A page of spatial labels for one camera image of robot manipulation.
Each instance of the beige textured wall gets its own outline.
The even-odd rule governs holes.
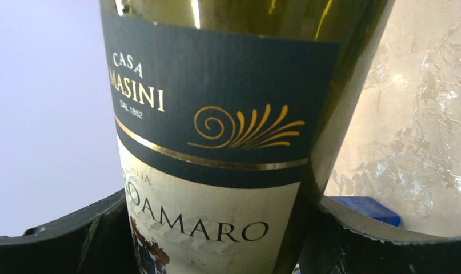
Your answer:
[[[325,194],[461,235],[461,0],[396,0]]]

